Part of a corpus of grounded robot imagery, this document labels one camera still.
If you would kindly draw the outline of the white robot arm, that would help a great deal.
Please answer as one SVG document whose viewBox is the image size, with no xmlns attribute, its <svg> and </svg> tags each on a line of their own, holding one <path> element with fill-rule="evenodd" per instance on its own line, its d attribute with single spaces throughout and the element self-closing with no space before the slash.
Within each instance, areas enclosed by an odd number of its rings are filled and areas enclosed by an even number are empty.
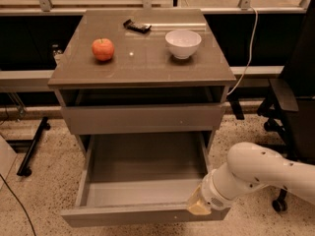
<svg viewBox="0 0 315 236">
<path fill-rule="evenodd" d="M 187 210 L 194 215 L 208 215 L 267 186 L 281 188 L 315 204 L 315 166 L 288 160 L 253 143 L 235 144 L 229 149 L 226 162 L 203 178 L 190 196 Z"/>
</svg>

